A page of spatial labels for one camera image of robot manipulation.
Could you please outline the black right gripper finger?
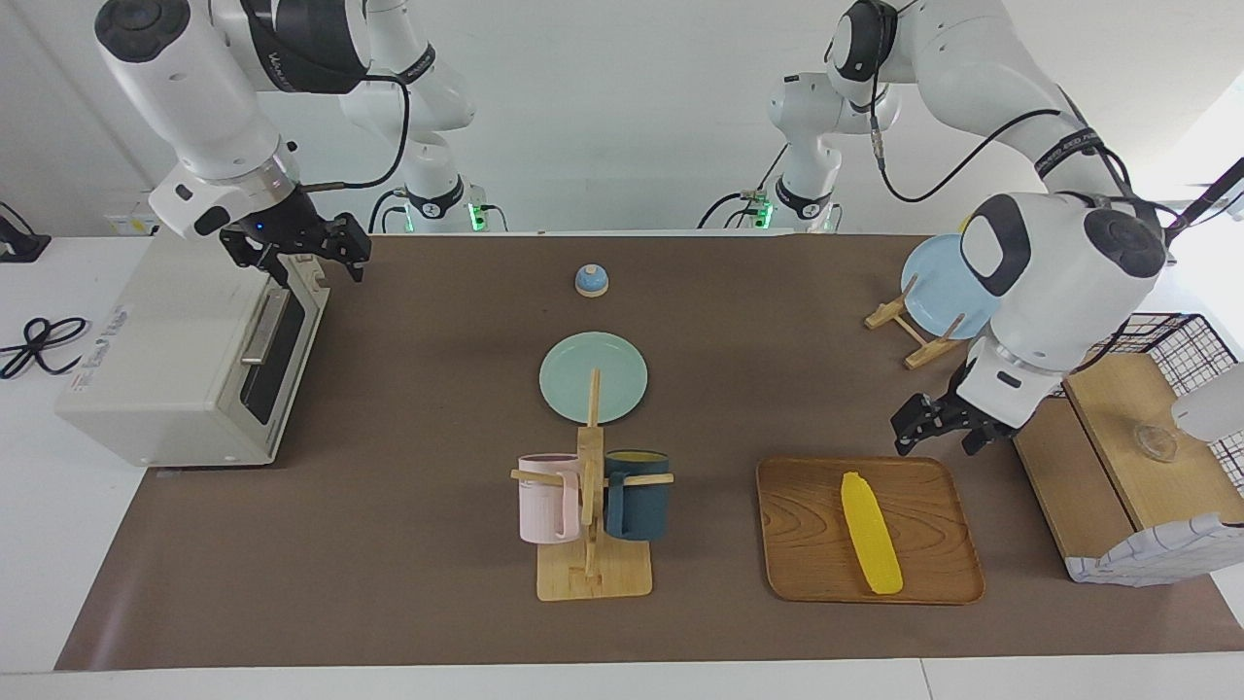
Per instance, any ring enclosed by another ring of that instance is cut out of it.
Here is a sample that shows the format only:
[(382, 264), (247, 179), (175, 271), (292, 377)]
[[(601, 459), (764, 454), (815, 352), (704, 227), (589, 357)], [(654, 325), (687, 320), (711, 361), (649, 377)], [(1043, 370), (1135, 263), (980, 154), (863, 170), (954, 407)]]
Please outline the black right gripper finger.
[(325, 257), (342, 264), (351, 279), (361, 283), (372, 242), (355, 214), (341, 213), (325, 220)]
[(271, 256), (271, 254), (261, 254), (261, 256), (243, 256), (243, 254), (231, 254), (231, 259), (239, 267), (254, 267), (261, 270), (262, 274), (267, 274), (275, 283), (280, 285), (281, 288), (290, 288), (289, 283), (289, 270), (284, 266), (277, 256)]

